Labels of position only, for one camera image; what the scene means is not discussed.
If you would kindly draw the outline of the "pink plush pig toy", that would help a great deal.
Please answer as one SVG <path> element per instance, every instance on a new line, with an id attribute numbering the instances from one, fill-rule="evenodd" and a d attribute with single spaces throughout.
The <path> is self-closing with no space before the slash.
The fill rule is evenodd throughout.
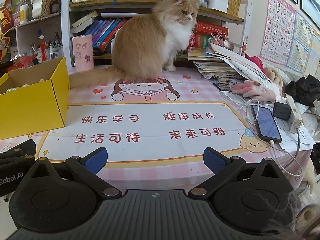
<path id="1" fill-rule="evenodd" d="M 34 85 L 36 83 L 41 83 L 41 82 L 44 82 L 45 80 L 44 79 L 40 79 L 38 82 L 33 82 L 33 83 L 29 83 L 29 84 L 24 84 L 22 87 L 27 87 L 29 85 Z"/>

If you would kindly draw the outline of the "black smartphone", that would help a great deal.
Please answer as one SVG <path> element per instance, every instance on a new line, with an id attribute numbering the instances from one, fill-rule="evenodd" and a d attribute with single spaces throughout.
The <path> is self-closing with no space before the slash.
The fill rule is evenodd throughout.
<path id="1" fill-rule="evenodd" d="M 281 135 L 272 112 L 266 107 L 257 105 L 252 105 L 251 110 L 259 138 L 263 141 L 273 140 L 273 142 L 280 143 Z"/>

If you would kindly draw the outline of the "yellow cardboard box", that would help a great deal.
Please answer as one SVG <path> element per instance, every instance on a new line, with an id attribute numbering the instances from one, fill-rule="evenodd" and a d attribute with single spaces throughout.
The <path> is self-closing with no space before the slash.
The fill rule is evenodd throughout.
<path id="1" fill-rule="evenodd" d="M 45 81 L 22 87 L 40 79 Z M 1 77 L 1 139 L 64 127 L 69 91 L 64 56 L 5 73 Z"/>

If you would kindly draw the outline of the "pink checkered table mat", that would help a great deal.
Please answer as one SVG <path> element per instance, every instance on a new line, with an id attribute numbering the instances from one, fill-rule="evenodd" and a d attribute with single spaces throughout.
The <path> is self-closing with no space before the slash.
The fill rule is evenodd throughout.
<path id="1" fill-rule="evenodd" d="M 193 69 L 163 73 L 150 86 L 145 94 L 124 81 L 73 89 L 64 127 L 4 139 L 1 151 L 32 139 L 37 157 L 63 161 L 104 147 L 101 178 L 124 187 L 171 187 L 208 176 L 203 151 L 212 147 L 253 163 L 273 158 L 300 184 L 312 145 L 306 129 L 292 134 L 278 120 L 282 142 L 271 147 L 258 138 L 249 100 L 218 90 Z"/>

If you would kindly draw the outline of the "black charger block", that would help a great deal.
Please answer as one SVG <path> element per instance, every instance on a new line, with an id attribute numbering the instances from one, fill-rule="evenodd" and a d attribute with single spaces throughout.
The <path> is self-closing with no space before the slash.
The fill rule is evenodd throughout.
<path id="1" fill-rule="evenodd" d="M 272 110 L 273 116 L 288 121 L 292 113 L 291 107 L 282 102 L 275 102 Z"/>

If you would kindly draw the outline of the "pink fluffy glove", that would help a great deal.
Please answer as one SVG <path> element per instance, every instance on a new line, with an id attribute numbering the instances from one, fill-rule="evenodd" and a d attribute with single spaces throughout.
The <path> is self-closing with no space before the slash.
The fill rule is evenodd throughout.
<path id="1" fill-rule="evenodd" d="M 258 81 L 245 80 L 244 83 L 232 85 L 231 92 L 259 102 L 275 102 L 276 100 L 274 91 L 264 87 Z"/>

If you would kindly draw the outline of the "white power strip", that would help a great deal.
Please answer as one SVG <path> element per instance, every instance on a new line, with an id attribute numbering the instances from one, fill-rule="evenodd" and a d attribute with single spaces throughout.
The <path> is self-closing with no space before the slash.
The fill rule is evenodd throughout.
<path id="1" fill-rule="evenodd" d="M 303 119 L 300 115 L 298 108 L 295 105 L 295 102 L 294 102 L 292 96 L 290 96 L 290 95 L 286 96 L 286 103 L 291 108 L 291 114 L 290 114 L 290 117 L 287 121 L 288 125 L 289 125 L 290 132 L 297 133 L 303 124 Z"/>

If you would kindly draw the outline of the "stack of papers and magazines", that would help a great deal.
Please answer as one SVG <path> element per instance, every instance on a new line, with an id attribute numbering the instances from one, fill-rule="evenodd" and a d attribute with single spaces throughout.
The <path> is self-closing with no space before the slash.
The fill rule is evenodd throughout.
<path id="1" fill-rule="evenodd" d="M 207 80 L 211 78 L 257 81 L 281 99 L 281 89 L 251 60 L 226 48 L 210 43 L 205 51 L 189 50 L 188 61 L 195 64 Z"/>

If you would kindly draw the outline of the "pink cylindrical pen holder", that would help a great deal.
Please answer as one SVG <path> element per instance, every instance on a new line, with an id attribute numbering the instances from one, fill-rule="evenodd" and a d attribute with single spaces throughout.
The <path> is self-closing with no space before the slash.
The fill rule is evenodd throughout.
<path id="1" fill-rule="evenodd" d="M 94 69 L 92 35 L 80 35 L 72 38 L 73 55 L 77 72 Z"/>

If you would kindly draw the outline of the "orange and white cat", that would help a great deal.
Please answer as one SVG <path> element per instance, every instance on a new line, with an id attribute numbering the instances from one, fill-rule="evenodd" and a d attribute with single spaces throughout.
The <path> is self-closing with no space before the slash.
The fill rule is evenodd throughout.
<path id="1" fill-rule="evenodd" d="M 187 49 L 196 26 L 197 0 L 164 0 L 150 14 L 129 19 L 112 47 L 112 65 L 69 76 L 72 89 L 120 79 L 147 81 L 162 70 L 173 72 L 176 55 Z"/>

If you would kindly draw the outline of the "red dictionary book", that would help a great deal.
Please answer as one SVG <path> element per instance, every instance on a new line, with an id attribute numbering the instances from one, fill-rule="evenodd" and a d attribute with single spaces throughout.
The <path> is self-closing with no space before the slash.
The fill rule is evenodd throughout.
<path id="1" fill-rule="evenodd" d="M 203 34 L 212 34 L 223 38 L 228 37 L 228 28 L 198 21 L 195 27 L 195 31 Z"/>

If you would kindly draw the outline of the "red gold monkey decoration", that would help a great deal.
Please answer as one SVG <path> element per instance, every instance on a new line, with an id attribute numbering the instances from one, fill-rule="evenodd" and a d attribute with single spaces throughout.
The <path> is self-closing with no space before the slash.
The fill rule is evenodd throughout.
<path id="1" fill-rule="evenodd" d="M 6 33 L 14 27 L 14 20 L 12 17 L 12 2 L 11 0 L 5 0 L 1 5 L 1 48 L 0 57 L 1 63 L 3 57 L 7 54 L 10 37 L 6 36 Z"/>

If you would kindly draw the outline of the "wooden bookshelf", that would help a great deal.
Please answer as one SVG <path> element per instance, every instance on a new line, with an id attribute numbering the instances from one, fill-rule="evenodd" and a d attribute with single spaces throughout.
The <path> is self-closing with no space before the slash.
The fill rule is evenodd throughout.
<path id="1" fill-rule="evenodd" d="M 72 3 L 70 0 L 61 0 L 61 31 L 62 31 L 62 43 L 63 54 L 66 58 L 67 68 L 70 71 L 74 67 L 72 60 L 72 37 L 70 33 L 71 18 L 70 13 L 78 13 L 81 11 L 114 11 L 114 12 L 136 12 L 136 13 L 149 13 L 152 8 L 158 3 L 157 0 L 96 0 L 84 3 Z M 213 20 L 219 20 L 222 25 L 230 24 L 228 37 L 234 42 L 238 39 L 236 34 L 241 36 L 239 43 L 235 43 L 235 48 L 241 48 L 242 43 L 249 38 L 253 0 L 241 0 L 241 6 L 245 9 L 244 18 L 236 17 L 228 13 L 218 11 L 215 9 L 209 9 L 199 6 L 197 20 L 201 22 L 212 22 Z"/>

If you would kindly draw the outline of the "alphabet wall poster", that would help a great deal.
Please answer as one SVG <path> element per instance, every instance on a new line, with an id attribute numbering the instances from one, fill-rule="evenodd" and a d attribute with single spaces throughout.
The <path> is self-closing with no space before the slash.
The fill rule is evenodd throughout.
<path id="1" fill-rule="evenodd" d="M 319 78 L 319 32 L 285 0 L 267 0 L 263 59 Z"/>

